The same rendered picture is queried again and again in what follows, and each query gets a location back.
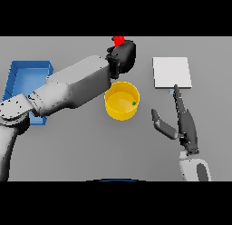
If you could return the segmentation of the blue tray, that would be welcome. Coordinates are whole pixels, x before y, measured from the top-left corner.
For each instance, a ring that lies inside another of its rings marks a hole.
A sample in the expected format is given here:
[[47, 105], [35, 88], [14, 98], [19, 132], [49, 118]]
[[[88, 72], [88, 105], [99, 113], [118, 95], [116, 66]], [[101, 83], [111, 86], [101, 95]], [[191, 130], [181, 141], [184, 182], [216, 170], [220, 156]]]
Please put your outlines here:
[[50, 61], [12, 61], [2, 101], [8, 101], [21, 93], [28, 96], [33, 90], [43, 86], [45, 79], [52, 74]]

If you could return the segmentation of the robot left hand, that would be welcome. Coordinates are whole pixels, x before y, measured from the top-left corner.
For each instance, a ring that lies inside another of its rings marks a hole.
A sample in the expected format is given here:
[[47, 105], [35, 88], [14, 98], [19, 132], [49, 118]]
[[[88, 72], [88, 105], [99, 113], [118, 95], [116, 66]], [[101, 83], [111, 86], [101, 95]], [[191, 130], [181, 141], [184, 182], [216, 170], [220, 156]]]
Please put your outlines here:
[[135, 64], [136, 44], [131, 40], [126, 40], [118, 47], [109, 47], [107, 52], [111, 79], [118, 79], [121, 73], [127, 73]]

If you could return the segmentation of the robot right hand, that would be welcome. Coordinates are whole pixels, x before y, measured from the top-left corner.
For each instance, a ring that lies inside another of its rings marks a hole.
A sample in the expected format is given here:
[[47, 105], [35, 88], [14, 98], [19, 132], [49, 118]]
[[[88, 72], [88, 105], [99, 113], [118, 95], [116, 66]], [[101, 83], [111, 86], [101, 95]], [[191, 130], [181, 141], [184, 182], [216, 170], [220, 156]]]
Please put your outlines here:
[[176, 84], [174, 85], [173, 98], [176, 105], [179, 129], [176, 130], [161, 120], [158, 112], [152, 109], [151, 118], [154, 128], [171, 140], [179, 139], [179, 143], [185, 148], [187, 155], [199, 154], [196, 125], [189, 109], [185, 108], [181, 92]]

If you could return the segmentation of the pale square scale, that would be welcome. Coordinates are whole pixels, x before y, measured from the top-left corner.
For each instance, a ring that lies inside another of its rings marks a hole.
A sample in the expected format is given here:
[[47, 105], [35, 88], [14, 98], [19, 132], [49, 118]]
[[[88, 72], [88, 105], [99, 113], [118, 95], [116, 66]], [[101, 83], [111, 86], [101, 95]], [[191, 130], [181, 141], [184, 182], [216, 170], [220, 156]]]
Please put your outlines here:
[[187, 57], [153, 57], [154, 86], [157, 89], [191, 88], [189, 62]]

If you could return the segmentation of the red beaker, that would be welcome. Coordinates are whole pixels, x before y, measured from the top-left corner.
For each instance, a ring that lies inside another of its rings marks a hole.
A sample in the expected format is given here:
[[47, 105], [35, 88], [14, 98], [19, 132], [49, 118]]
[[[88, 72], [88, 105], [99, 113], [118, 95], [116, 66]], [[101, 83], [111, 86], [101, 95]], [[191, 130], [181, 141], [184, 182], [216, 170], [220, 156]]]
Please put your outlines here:
[[114, 46], [118, 47], [125, 42], [125, 37], [124, 36], [114, 36], [113, 41], [114, 41]]

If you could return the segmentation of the yellow bowl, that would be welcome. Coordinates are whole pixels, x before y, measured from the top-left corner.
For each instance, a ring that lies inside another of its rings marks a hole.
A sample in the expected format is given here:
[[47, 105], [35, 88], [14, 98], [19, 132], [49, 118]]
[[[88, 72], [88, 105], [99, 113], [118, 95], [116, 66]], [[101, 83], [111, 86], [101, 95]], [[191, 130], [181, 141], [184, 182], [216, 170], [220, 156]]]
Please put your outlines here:
[[104, 94], [105, 110], [108, 115], [118, 121], [131, 119], [138, 111], [140, 93], [129, 82], [114, 82]]

